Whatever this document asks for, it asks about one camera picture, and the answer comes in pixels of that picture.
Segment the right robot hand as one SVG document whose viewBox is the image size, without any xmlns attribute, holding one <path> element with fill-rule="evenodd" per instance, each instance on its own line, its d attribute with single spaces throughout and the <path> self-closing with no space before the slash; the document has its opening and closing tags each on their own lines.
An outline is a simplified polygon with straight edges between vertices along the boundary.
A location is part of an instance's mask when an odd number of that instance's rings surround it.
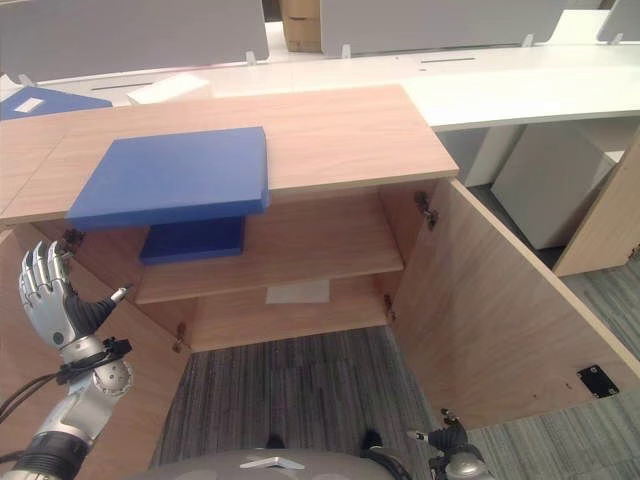
<svg viewBox="0 0 640 480">
<path fill-rule="evenodd" d="M 440 410 L 444 426 L 425 433 L 419 430 L 408 430 L 406 435 L 418 442 L 423 442 L 445 455 L 453 455 L 470 448 L 467 431 L 459 417 L 450 409 Z"/>
</svg>

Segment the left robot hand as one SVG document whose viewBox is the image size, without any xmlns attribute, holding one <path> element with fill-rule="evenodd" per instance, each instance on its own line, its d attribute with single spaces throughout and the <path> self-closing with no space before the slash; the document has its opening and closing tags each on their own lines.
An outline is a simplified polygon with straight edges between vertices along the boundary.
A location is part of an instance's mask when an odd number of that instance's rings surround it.
<svg viewBox="0 0 640 480">
<path fill-rule="evenodd" d="M 58 350 L 95 334 L 130 289 L 125 285 L 98 301 L 82 299 L 69 278 L 65 252 L 56 241 L 40 241 L 25 253 L 18 287 L 32 327 Z"/>
</svg>

